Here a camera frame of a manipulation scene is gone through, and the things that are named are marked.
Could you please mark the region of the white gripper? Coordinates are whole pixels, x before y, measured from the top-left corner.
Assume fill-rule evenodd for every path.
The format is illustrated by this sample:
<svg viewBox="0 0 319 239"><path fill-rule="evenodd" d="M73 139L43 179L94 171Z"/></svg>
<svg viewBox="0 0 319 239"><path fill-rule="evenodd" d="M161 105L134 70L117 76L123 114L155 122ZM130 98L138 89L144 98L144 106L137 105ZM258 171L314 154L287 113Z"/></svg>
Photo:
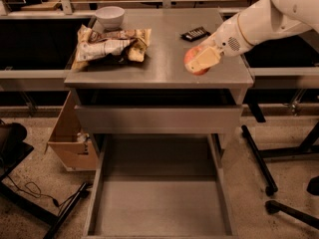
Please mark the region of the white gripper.
<svg viewBox="0 0 319 239"><path fill-rule="evenodd" d="M221 55L235 57L251 49L251 45L241 33L239 14L224 21L214 34L199 44L199 47L202 51L196 57L201 63L206 64L208 69L220 62Z"/></svg>

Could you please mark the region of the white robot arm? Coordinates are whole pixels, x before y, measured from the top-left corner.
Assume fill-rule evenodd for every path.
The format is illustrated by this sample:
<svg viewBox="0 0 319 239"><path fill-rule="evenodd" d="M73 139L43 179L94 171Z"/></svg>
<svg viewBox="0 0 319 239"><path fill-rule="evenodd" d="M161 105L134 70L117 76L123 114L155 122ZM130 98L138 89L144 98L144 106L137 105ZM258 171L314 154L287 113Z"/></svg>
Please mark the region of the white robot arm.
<svg viewBox="0 0 319 239"><path fill-rule="evenodd" d="M269 40L310 29L319 32L319 0L259 0L224 21L184 56L186 69L202 75L223 56L234 57Z"/></svg>

